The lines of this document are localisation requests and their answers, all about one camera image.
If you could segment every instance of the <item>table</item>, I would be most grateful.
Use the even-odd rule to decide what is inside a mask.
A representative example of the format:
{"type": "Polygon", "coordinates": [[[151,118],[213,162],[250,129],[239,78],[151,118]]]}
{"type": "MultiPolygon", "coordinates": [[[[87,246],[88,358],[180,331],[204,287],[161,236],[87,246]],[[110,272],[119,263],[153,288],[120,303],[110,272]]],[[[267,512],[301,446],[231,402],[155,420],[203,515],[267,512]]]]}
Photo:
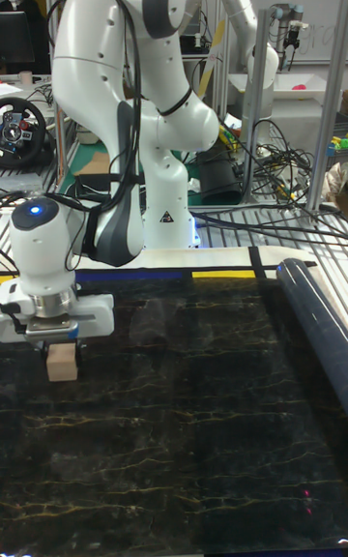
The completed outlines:
{"type": "Polygon", "coordinates": [[[115,333],[77,383],[0,353],[1,551],[337,547],[347,420],[276,281],[106,273],[84,290],[114,293],[115,333]]]}

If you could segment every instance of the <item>black cable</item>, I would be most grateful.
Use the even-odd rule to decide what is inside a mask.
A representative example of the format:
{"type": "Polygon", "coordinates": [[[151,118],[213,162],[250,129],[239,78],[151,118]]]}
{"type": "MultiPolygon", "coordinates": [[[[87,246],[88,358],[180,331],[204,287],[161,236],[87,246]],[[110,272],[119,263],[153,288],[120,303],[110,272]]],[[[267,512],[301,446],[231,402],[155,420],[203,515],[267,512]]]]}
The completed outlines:
{"type": "Polygon", "coordinates": [[[0,249],[0,255],[3,256],[3,258],[6,258],[6,260],[9,261],[9,263],[10,263],[10,264],[14,267],[14,269],[15,269],[14,272],[18,275],[18,274],[19,274],[19,270],[17,269],[17,267],[16,267],[16,265],[15,265],[15,261],[14,261],[8,254],[6,254],[6,252],[3,251],[2,249],[0,249]]]}
{"type": "Polygon", "coordinates": [[[191,89],[193,88],[193,78],[194,78],[194,74],[196,73],[196,70],[198,68],[199,65],[201,65],[202,63],[204,63],[207,60],[207,57],[205,56],[204,58],[201,58],[200,61],[198,61],[198,63],[196,63],[196,65],[193,68],[193,72],[192,72],[192,76],[191,76],[191,89]]]}
{"type": "MultiPolygon", "coordinates": [[[[262,123],[262,122],[264,122],[264,121],[267,121],[267,122],[273,124],[273,125],[278,129],[279,133],[282,134],[282,132],[281,132],[281,130],[279,129],[279,127],[277,126],[277,124],[276,124],[274,121],[272,121],[271,119],[260,119],[260,121],[258,121],[258,122],[255,124],[255,126],[256,126],[258,123],[262,123]]],[[[224,126],[224,128],[225,128],[229,133],[231,133],[231,135],[237,140],[237,142],[239,142],[239,144],[245,149],[245,151],[249,154],[249,156],[250,156],[259,166],[263,167],[262,164],[261,164],[261,162],[248,150],[248,148],[246,147],[246,145],[239,139],[239,137],[238,137],[236,134],[234,134],[234,133],[226,126],[226,124],[225,124],[223,121],[220,120],[220,122],[221,122],[221,124],[224,126]]],[[[278,186],[281,187],[281,188],[283,189],[283,185],[281,184],[281,182],[280,182],[277,178],[275,178],[274,175],[272,175],[271,172],[267,171],[267,174],[271,177],[271,181],[275,181],[275,182],[278,184],[278,186]]],[[[295,200],[292,200],[292,199],[291,199],[290,202],[289,202],[289,204],[294,204],[294,205],[295,205],[296,207],[298,207],[301,211],[303,211],[304,213],[306,213],[310,218],[312,218],[313,220],[315,220],[315,221],[317,222],[317,218],[315,217],[315,214],[313,214],[311,211],[308,211],[307,208],[304,207],[303,205],[301,205],[298,201],[295,201],[295,200]]],[[[325,224],[326,226],[328,226],[330,229],[334,230],[334,232],[336,233],[336,230],[337,230],[337,229],[334,228],[334,226],[331,226],[331,225],[328,224],[326,221],[322,221],[322,223],[324,223],[324,224],[325,224]]],[[[329,234],[329,235],[331,234],[332,236],[335,236],[335,237],[338,237],[338,238],[340,238],[340,239],[344,239],[344,240],[348,241],[348,234],[345,234],[345,233],[344,233],[344,234],[335,234],[335,235],[333,235],[333,233],[328,233],[328,234],[329,234]]]]}
{"type": "Polygon", "coordinates": [[[258,121],[256,121],[256,123],[253,125],[252,128],[252,133],[254,133],[255,129],[257,128],[258,125],[261,125],[261,123],[268,123],[269,125],[273,125],[275,127],[275,129],[280,133],[280,136],[282,138],[282,141],[285,145],[287,154],[289,156],[289,166],[290,166],[290,189],[289,189],[289,199],[291,199],[291,194],[293,192],[293,188],[294,188],[294,170],[293,170],[293,166],[291,163],[291,152],[290,152],[290,146],[288,141],[286,140],[282,130],[280,129],[280,127],[275,123],[275,121],[272,121],[272,119],[259,119],[258,121]]]}
{"type": "Polygon", "coordinates": [[[64,263],[64,264],[65,264],[65,268],[66,268],[67,271],[70,271],[70,272],[71,272],[71,271],[75,271],[75,269],[77,269],[77,267],[78,267],[78,265],[79,265],[79,263],[80,263],[80,261],[81,261],[81,257],[82,257],[82,245],[81,245],[81,252],[80,252],[80,254],[79,254],[79,256],[78,256],[78,259],[77,259],[77,263],[76,263],[76,264],[74,265],[74,267],[72,267],[71,269],[70,269],[70,267],[68,267],[68,260],[69,260],[69,257],[70,257],[70,255],[72,255],[72,257],[73,257],[73,247],[74,247],[74,245],[75,245],[75,243],[76,243],[76,241],[77,241],[77,239],[78,239],[78,237],[79,237],[79,234],[80,234],[80,232],[81,232],[81,230],[82,230],[82,228],[83,228],[83,226],[84,226],[84,224],[85,224],[85,221],[86,221],[86,213],[83,213],[82,224],[80,225],[80,227],[78,228],[78,230],[77,230],[75,236],[74,236],[73,239],[72,239],[71,246],[69,247],[69,251],[68,251],[68,254],[67,254],[66,259],[65,259],[65,263],[64,263]]]}
{"type": "MultiPolygon", "coordinates": [[[[253,225],[253,224],[241,224],[241,223],[236,223],[236,222],[221,222],[219,220],[216,220],[215,218],[210,218],[209,216],[205,216],[204,214],[199,214],[199,213],[194,213],[194,216],[199,219],[199,220],[204,220],[205,222],[208,223],[208,225],[212,226],[212,227],[216,227],[216,228],[225,228],[226,230],[247,230],[248,232],[255,232],[257,234],[261,234],[261,235],[265,235],[266,237],[272,237],[273,239],[281,239],[283,241],[290,241],[292,242],[293,239],[291,237],[284,237],[281,236],[279,234],[275,234],[275,233],[270,233],[269,231],[272,231],[273,228],[270,227],[266,227],[264,225],[261,224],[257,224],[257,225],[253,225]]],[[[348,240],[348,235],[346,236],[342,236],[342,235],[336,235],[330,232],[326,232],[326,231],[318,231],[318,230],[312,230],[311,228],[300,228],[300,227],[293,227],[293,226],[284,226],[284,227],[277,227],[276,231],[278,230],[285,230],[286,232],[303,232],[303,233],[313,233],[316,235],[328,235],[331,237],[335,237],[338,239],[346,239],[348,240]]],[[[336,242],[330,242],[330,241],[318,241],[316,239],[299,239],[298,240],[301,243],[308,243],[308,244],[317,244],[320,246],[337,246],[336,242]]]]}

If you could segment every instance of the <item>metal frame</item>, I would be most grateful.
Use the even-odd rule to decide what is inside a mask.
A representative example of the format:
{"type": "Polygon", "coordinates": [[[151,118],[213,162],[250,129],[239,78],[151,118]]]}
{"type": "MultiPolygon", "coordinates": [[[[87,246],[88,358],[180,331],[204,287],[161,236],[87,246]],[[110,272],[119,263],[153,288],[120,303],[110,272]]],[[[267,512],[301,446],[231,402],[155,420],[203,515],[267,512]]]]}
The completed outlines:
{"type": "MultiPolygon", "coordinates": [[[[257,127],[255,124],[260,118],[263,83],[265,76],[267,42],[270,30],[270,9],[260,9],[257,18],[255,58],[252,72],[252,86],[250,96],[250,112],[247,122],[246,148],[253,156],[256,155],[257,127]]],[[[254,171],[254,160],[246,151],[243,173],[243,201],[251,199],[251,189],[254,171]]]]}
{"type": "Polygon", "coordinates": [[[325,92],[319,136],[307,200],[308,209],[319,207],[327,166],[327,149],[334,133],[342,73],[348,49],[348,0],[340,0],[333,41],[333,52],[325,92]]]}
{"type": "MultiPolygon", "coordinates": [[[[55,1],[56,0],[46,0],[47,12],[50,10],[52,5],[54,5],[55,1]]],[[[53,41],[55,41],[57,37],[57,31],[58,31],[58,13],[57,11],[55,11],[52,14],[52,18],[49,22],[49,34],[53,41]]],[[[49,50],[50,50],[49,53],[50,63],[51,63],[51,67],[53,67],[54,47],[52,46],[52,44],[50,44],[49,50]]],[[[65,135],[64,120],[63,120],[62,112],[56,102],[53,103],[53,109],[54,109],[54,122],[56,125],[55,141],[57,143],[57,162],[58,162],[58,167],[62,165],[63,173],[65,175],[68,171],[68,160],[67,160],[67,142],[66,142],[66,135],[65,135]]]]}

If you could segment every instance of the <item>black cylinder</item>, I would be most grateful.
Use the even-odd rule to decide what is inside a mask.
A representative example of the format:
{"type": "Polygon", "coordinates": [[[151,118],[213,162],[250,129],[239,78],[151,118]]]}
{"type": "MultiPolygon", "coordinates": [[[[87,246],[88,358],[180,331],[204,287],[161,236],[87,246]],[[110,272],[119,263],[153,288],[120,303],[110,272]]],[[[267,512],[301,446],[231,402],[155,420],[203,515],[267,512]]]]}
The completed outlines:
{"type": "Polygon", "coordinates": [[[301,260],[284,260],[277,278],[348,415],[346,326],[301,260]]]}

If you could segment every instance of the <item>steering wheel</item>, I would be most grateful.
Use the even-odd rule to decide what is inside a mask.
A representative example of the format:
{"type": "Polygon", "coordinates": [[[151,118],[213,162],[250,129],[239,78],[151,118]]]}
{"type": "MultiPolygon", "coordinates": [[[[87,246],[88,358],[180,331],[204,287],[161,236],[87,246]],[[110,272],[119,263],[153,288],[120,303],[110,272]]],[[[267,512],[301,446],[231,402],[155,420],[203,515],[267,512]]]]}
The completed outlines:
{"type": "Polygon", "coordinates": [[[45,120],[39,109],[21,97],[0,98],[0,167],[24,168],[44,144],[45,120]]]}

